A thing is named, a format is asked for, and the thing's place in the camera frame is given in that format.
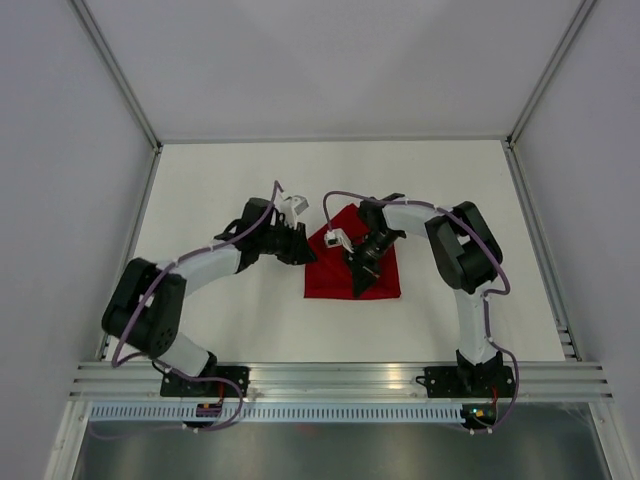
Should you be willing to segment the red cloth napkin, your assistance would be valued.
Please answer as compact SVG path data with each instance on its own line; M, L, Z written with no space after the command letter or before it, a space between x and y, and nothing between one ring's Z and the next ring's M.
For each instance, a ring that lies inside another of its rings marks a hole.
M353 294L351 272L338 246L328 248L324 235L328 227L323 226L308 239L317 261L305 265L304 297L336 300L386 300L401 296L399 272L395 247L391 246L379 261L380 277L361 296Z

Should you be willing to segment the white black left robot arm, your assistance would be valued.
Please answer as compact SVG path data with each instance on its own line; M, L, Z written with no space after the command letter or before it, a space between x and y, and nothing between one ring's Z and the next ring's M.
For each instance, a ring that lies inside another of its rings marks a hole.
M207 246L164 263L130 260L101 320L105 333L119 339L112 365L128 360L120 356L128 345L162 366L166 381L182 378L195 395L212 393L218 384L217 357L180 332L185 300L214 281L246 270L262 255L291 266L315 262L306 226L299 221L307 208L307 199L300 195L252 197L241 216Z

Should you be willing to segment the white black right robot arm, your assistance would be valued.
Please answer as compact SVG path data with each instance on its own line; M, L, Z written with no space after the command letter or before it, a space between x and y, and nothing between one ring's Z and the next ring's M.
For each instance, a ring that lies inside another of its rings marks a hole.
M489 396L494 388L512 395L508 381L513 375L490 334L488 302L491 294L508 294L510 284L501 267L502 250L476 204L464 201L446 209L394 193L383 199L363 197L357 216L368 233L359 244L344 248L354 297L378 283L380 260L397 239L409 234L429 242L436 269L454 293L456 365L428 367L417 381L436 398Z

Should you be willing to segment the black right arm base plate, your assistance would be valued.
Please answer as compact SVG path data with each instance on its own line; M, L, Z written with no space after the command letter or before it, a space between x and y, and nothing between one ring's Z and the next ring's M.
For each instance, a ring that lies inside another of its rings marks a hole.
M515 377L508 366L493 371L472 369L464 371L457 366L425 367L423 374L415 378L424 387L429 398L512 398L515 394Z

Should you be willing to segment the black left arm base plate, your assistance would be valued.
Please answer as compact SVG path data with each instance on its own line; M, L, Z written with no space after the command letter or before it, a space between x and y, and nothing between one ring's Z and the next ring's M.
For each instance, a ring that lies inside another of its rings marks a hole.
M217 381L186 380L176 373L166 373L160 387L165 398L245 398L250 384L250 368L247 366L218 365L206 378Z

